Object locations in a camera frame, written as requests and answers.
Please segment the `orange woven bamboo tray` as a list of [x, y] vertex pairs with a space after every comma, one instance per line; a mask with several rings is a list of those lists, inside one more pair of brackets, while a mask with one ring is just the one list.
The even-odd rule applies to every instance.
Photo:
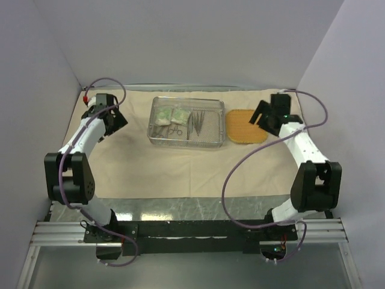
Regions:
[[261, 144], [268, 138], [268, 133], [249, 122], [253, 110], [235, 109], [226, 113], [226, 134], [236, 144]]

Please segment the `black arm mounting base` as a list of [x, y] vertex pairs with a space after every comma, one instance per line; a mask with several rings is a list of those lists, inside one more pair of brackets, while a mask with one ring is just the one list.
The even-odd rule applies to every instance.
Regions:
[[296, 241], [294, 225], [245, 229], [230, 220], [119, 221], [113, 236], [89, 224], [84, 243], [95, 244], [102, 259], [135, 253], [242, 252], [259, 254], [260, 243]]

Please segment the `beige cloth wrap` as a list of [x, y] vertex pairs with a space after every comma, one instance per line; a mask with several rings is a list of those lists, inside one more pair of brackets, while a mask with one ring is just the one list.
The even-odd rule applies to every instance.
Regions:
[[275, 137], [254, 144], [225, 141], [220, 148], [154, 145], [147, 136], [158, 92], [112, 91], [128, 124], [98, 143], [88, 162], [100, 198], [245, 197], [289, 194], [297, 165]]

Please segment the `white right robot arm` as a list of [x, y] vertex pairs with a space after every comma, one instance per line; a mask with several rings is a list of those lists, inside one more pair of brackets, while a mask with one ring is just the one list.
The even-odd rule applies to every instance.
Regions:
[[260, 101], [249, 120], [283, 142], [297, 165], [290, 198], [266, 214], [271, 220], [263, 225], [263, 233], [270, 240], [284, 233], [283, 224], [287, 222], [336, 208], [342, 178], [342, 166], [330, 161], [308, 133], [310, 128], [326, 123], [328, 111], [324, 110], [325, 118], [320, 123], [306, 125], [299, 115], [291, 113], [290, 92], [282, 90], [271, 94], [269, 102]]

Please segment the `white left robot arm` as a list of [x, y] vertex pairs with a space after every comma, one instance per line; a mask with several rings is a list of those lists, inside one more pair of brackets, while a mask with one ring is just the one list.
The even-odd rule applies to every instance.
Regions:
[[58, 152], [44, 158], [46, 186], [51, 201], [72, 210], [79, 210], [98, 228], [98, 235], [107, 242], [120, 233], [115, 212], [95, 196], [96, 182], [88, 162], [92, 150], [105, 137], [128, 124], [119, 110], [117, 97], [98, 93], [85, 97], [87, 111], [81, 116], [78, 129]]

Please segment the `steel mesh instrument tray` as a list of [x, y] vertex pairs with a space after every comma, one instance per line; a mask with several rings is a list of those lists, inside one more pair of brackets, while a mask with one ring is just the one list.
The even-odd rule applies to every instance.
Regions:
[[225, 141], [225, 105], [218, 99], [153, 99], [147, 136], [154, 145], [219, 148]]

